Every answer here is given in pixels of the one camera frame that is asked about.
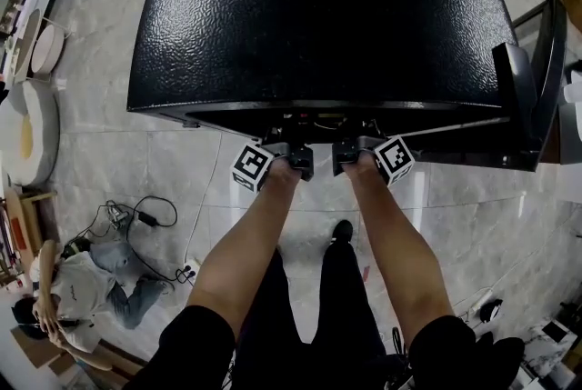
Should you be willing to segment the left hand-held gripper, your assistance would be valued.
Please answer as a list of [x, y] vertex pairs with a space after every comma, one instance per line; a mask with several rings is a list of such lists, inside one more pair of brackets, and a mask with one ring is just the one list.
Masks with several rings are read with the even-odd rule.
[[313, 150], [306, 145], [278, 142], [262, 145], [246, 143], [231, 165], [232, 180], [251, 192], [259, 192], [270, 165], [274, 160], [285, 158], [292, 169], [301, 172], [301, 179], [309, 182], [314, 175]]

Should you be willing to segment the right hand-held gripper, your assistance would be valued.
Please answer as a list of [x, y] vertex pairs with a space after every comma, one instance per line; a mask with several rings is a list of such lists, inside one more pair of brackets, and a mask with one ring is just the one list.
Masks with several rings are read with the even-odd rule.
[[414, 157], [399, 135], [388, 139], [359, 136], [332, 144], [333, 175], [344, 172], [343, 165], [355, 164], [362, 153], [371, 154], [387, 186], [408, 175], [414, 166]]

